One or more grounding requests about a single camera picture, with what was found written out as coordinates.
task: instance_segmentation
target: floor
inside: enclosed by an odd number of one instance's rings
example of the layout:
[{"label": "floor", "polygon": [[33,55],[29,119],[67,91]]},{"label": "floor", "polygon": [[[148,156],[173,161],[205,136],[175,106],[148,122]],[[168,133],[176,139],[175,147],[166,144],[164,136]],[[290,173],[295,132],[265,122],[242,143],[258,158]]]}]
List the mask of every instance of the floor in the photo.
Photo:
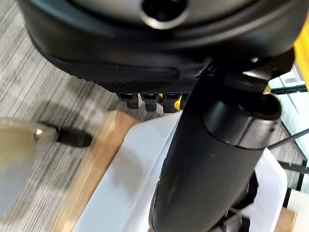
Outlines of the floor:
[{"label": "floor", "polygon": [[[161,116],[128,110],[115,94],[79,80],[47,62],[32,46],[15,1],[0,1],[0,116],[45,120],[94,133],[108,110],[120,110],[139,120]],[[278,127],[272,142],[287,134]],[[1,232],[45,232],[76,172],[85,149],[55,145],[33,171],[12,210],[0,220]],[[281,160],[299,162],[293,144],[277,148]],[[290,175],[289,185],[295,186]]]}]

